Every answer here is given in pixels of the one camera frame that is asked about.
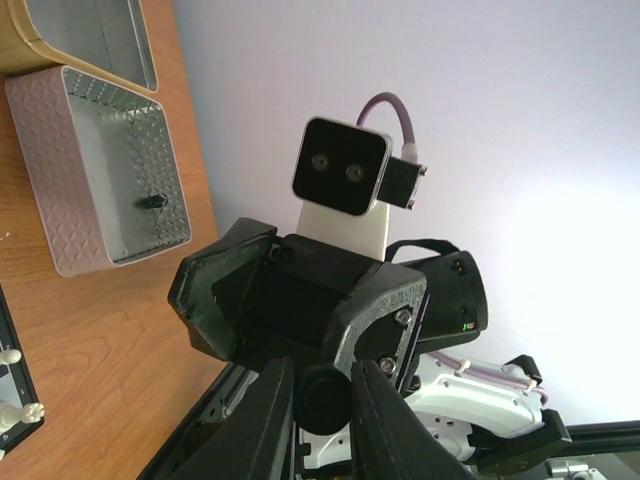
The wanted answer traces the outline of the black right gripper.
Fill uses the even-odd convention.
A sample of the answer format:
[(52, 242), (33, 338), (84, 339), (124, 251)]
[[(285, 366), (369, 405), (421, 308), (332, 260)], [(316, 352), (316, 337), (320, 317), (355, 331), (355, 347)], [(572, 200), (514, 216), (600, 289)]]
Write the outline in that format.
[(350, 376), (357, 361), (390, 358), (387, 377), (403, 390), (417, 366), (425, 275), (295, 234), (267, 261), (276, 234), (242, 217), (181, 261), (167, 300), (191, 346), (231, 361), (239, 344), (240, 365), (256, 372), (289, 357), (297, 372), (329, 365)]

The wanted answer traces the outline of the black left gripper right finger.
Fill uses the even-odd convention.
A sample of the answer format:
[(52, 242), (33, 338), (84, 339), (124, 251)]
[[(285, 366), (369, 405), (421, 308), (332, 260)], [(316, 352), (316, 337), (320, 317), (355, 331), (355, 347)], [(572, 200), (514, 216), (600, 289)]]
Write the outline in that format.
[(350, 449), (355, 479), (471, 479), (372, 360), (352, 365)]

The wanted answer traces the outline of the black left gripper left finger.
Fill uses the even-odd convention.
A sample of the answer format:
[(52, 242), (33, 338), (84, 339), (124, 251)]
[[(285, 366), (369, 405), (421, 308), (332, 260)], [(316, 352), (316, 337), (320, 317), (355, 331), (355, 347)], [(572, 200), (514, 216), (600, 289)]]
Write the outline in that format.
[(215, 427), (198, 406), (139, 474), (141, 479), (293, 479), (294, 366), (270, 361)]

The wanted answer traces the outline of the black chess piece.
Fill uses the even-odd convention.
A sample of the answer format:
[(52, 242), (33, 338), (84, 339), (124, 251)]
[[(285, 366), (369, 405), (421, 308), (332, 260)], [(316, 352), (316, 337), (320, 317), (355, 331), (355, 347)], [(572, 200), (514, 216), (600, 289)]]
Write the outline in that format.
[(351, 420), (351, 382), (329, 365), (314, 365), (296, 380), (294, 419), (314, 435), (327, 436), (343, 429)]

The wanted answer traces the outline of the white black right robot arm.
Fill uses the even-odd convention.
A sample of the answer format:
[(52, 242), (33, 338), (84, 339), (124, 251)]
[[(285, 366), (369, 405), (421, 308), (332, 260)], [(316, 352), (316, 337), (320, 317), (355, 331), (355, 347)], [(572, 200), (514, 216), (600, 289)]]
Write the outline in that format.
[(231, 399), (198, 404), (161, 457), (173, 479), (471, 479), (529, 470), (570, 434), (534, 360), (456, 359), (488, 307), (473, 257), (425, 239), (398, 263), (354, 218), (279, 236), (241, 218), (186, 257), (168, 301), (191, 346), (228, 363)]

